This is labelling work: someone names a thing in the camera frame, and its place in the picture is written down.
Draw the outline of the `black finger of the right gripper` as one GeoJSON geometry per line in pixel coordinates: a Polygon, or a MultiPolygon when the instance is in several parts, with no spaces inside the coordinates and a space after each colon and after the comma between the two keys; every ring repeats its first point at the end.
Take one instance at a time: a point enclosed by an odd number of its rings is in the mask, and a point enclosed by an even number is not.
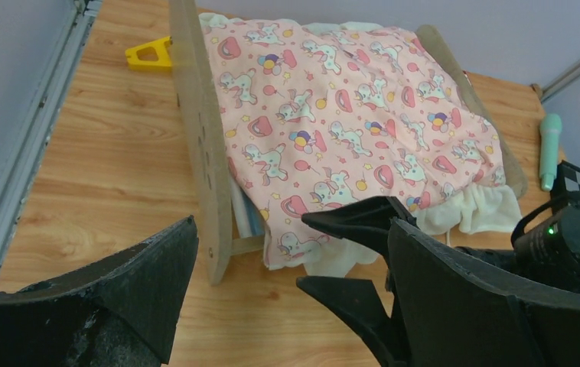
{"type": "Polygon", "coordinates": [[[388,314],[371,280],[305,276],[296,285],[353,330],[381,366],[409,365],[409,340],[397,298],[388,314]]]}
{"type": "Polygon", "coordinates": [[[416,218],[394,196],[373,196],[336,209],[305,213],[301,221],[336,239],[356,242],[389,260],[388,236],[393,219],[416,226],[416,218]]]}

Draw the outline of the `yellow triangle toy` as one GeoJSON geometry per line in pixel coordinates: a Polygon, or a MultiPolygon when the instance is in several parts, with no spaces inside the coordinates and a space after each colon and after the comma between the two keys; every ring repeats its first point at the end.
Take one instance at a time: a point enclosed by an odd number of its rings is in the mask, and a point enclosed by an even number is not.
{"type": "Polygon", "coordinates": [[[143,72],[170,72],[172,60],[169,52],[171,37],[166,36],[125,50],[130,70],[143,72]]]}

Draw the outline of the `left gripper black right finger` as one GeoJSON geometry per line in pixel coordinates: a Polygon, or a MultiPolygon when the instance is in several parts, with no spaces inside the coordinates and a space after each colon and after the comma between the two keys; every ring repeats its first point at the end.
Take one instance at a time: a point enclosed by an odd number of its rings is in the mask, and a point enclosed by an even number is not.
{"type": "Polygon", "coordinates": [[[580,294],[489,265],[401,219],[388,245],[414,366],[580,366],[580,294]]]}

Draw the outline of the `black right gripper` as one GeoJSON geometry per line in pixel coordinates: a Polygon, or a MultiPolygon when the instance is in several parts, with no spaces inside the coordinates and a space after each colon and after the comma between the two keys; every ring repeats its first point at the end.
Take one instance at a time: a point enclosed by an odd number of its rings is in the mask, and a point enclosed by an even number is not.
{"type": "Polygon", "coordinates": [[[552,198],[514,228],[510,250],[458,251],[550,287],[580,294],[580,194],[552,198]]]}

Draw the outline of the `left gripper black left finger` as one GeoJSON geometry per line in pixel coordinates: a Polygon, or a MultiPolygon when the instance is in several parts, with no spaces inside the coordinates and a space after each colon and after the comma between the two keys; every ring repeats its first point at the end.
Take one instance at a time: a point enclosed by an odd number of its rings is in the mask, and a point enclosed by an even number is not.
{"type": "Polygon", "coordinates": [[[82,268],[0,292],[0,366],[169,363],[198,245],[187,217],[82,268]]]}

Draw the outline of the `mint green massager wand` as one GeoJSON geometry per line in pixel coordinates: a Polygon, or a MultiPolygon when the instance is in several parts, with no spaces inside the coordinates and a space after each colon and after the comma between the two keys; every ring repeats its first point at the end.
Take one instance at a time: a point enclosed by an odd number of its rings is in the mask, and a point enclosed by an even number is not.
{"type": "Polygon", "coordinates": [[[539,182],[543,191],[549,192],[557,175],[559,162],[559,142],[562,133],[562,120],[559,115],[546,115],[539,125],[540,155],[539,182]]]}

